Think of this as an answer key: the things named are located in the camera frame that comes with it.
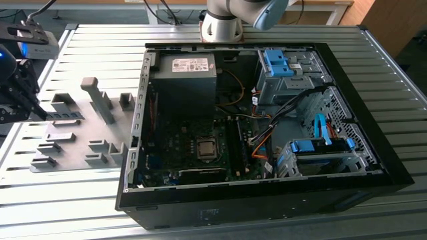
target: power cable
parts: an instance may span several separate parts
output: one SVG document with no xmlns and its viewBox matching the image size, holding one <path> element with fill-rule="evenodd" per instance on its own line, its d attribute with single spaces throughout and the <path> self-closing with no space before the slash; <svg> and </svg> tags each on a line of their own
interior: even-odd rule
<svg viewBox="0 0 427 240">
<path fill-rule="evenodd" d="M 301 20 L 302 20 L 302 17 L 304 17 L 304 14 L 305 14 L 305 0 L 301 0 L 301 5 L 302 5 L 302 9 L 301 9 L 301 12 L 300 12 L 300 17 L 296 21 L 290 22 L 290 23 L 286 23 L 286 25 L 291 25 L 291 24 L 300 24 Z"/>
<path fill-rule="evenodd" d="M 174 13 L 174 11 L 171 10 L 170 5 L 167 4 L 166 0 L 161 0 L 161 2 L 163 3 L 163 5 L 166 6 L 170 14 L 173 15 L 173 18 L 174 18 L 174 21 L 175 21 L 175 25 L 179 25 L 179 24 L 181 24 L 179 19 L 178 19 L 178 17 L 175 16 L 175 13 Z"/>
<path fill-rule="evenodd" d="M 6 18 L 10 18 L 10 17 L 14 17 L 17 16 L 17 14 L 19 14 L 23 10 L 17 10 L 17 12 L 11 15 L 7 15 L 7 16 L 0 16 L 0 19 L 6 19 Z"/>
<path fill-rule="evenodd" d="M 157 18 L 161 22 L 163 22 L 165 24 L 173 24 L 171 22 L 165 21 L 165 20 L 157 15 L 155 11 L 154 11 L 153 8 L 150 7 L 150 3 L 149 3 L 147 0 L 145 0 L 145 4 L 146 4 L 146 6 L 147 6 L 149 11 L 151 12 L 151 14 L 155 16 L 155 18 Z"/>
<path fill-rule="evenodd" d="M 50 0 L 50 1 L 47 2 L 47 4 L 46 4 L 38 11 L 35 11 L 34 13 L 31 13 L 31 14 L 29 15 L 27 21 L 33 21 L 34 18 L 35 18 L 35 16 L 39 16 L 41 14 L 43 14 L 43 13 L 49 10 L 49 8 L 53 6 L 53 4 L 54 4 L 57 1 L 58 1 L 58 0 Z"/>
</svg>

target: orange wire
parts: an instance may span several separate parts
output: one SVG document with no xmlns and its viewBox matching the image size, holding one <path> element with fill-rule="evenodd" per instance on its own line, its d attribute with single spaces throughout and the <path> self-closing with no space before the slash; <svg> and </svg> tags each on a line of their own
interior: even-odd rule
<svg viewBox="0 0 427 240">
<path fill-rule="evenodd" d="M 254 152 L 253 152 L 253 158 L 255 158 L 255 156 L 259 156 L 259 157 L 265 157 L 267 158 L 266 156 L 261 156 L 261 155 L 257 155 L 257 152 L 259 151 L 262 145 L 266 143 L 267 139 L 270 138 L 270 136 L 273 135 L 273 131 L 269 133 L 269 135 L 265 137 L 265 139 L 262 140 L 261 144 L 258 145 L 258 147 L 255 148 Z"/>
<path fill-rule="evenodd" d="M 253 115 L 254 115 L 254 117 L 262 117 L 263 115 L 258 115 L 258 114 L 255 113 L 255 108 L 257 108 L 257 106 L 254 105 L 254 107 L 253 107 Z M 270 114 L 266 114 L 266 117 L 267 117 L 269 119 L 273 118 L 273 116 L 271 116 Z"/>
<path fill-rule="evenodd" d="M 222 103 L 222 104 L 217 105 L 217 106 L 222 106 L 222 107 L 237 104 L 238 102 L 241 102 L 241 100 L 243 99 L 243 97 L 246 95 L 246 87 L 243 86 L 243 83 L 242 83 L 241 79 L 237 77 L 237 75 L 231 71 L 223 69 L 223 72 L 230 73 L 230 75 L 234 77 L 234 79 L 239 82 L 239 85 L 241 85 L 241 88 L 242 88 L 242 92 L 241 92 L 241 97 L 239 97 L 239 99 L 237 101 L 229 102 L 229 103 Z"/>
<path fill-rule="evenodd" d="M 333 138 L 338 138 L 340 136 L 338 136 L 338 134 L 337 134 L 337 132 L 336 132 L 336 130 L 334 130 L 334 128 L 333 128 L 332 123 L 328 123 L 326 125 L 328 125 L 329 132 L 330 132 L 332 135 L 333 135 Z"/>
</svg>

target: power supply label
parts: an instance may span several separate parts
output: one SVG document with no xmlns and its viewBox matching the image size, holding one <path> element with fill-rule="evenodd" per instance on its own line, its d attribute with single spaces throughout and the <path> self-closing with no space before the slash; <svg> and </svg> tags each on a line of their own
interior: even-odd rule
<svg viewBox="0 0 427 240">
<path fill-rule="evenodd" d="M 173 61 L 173 72 L 207 72 L 210 63 L 207 58 L 178 58 Z"/>
</svg>

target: sticker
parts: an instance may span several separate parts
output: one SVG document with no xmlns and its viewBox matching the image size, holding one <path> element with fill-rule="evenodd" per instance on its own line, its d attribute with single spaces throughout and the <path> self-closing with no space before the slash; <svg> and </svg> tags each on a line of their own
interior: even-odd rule
<svg viewBox="0 0 427 240">
<path fill-rule="evenodd" d="M 173 61 L 173 72 L 207 72 L 207 58 L 178 58 Z"/>
<path fill-rule="evenodd" d="M 290 64 L 289 66 L 291 67 L 291 69 L 304 69 L 302 65 L 300 63 L 298 64 Z"/>
<path fill-rule="evenodd" d="M 218 221 L 221 215 L 221 209 L 206 209 L 199 211 L 199 219 L 202 221 Z"/>
<path fill-rule="evenodd" d="M 337 1 L 337 5 L 352 5 L 353 3 L 350 1 Z"/>
<path fill-rule="evenodd" d="M 273 166 L 269 162 L 266 162 L 265 168 L 267 169 L 267 171 L 269 171 L 270 173 L 273 173 L 273 171 L 274 171 L 274 166 Z"/>
<path fill-rule="evenodd" d="M 254 104 L 255 106 L 259 105 L 259 98 L 258 98 L 257 96 L 253 97 L 253 104 Z"/>
</svg>

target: motherboard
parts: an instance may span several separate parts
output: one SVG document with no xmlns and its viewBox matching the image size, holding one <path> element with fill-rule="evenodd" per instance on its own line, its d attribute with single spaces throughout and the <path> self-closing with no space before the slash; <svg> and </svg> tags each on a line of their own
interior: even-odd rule
<svg viewBox="0 0 427 240">
<path fill-rule="evenodd" d="M 187 119 L 161 126 L 159 150 L 147 157 L 150 187 L 233 182 L 262 178 L 262 163 L 250 158 L 250 118 Z"/>
</svg>

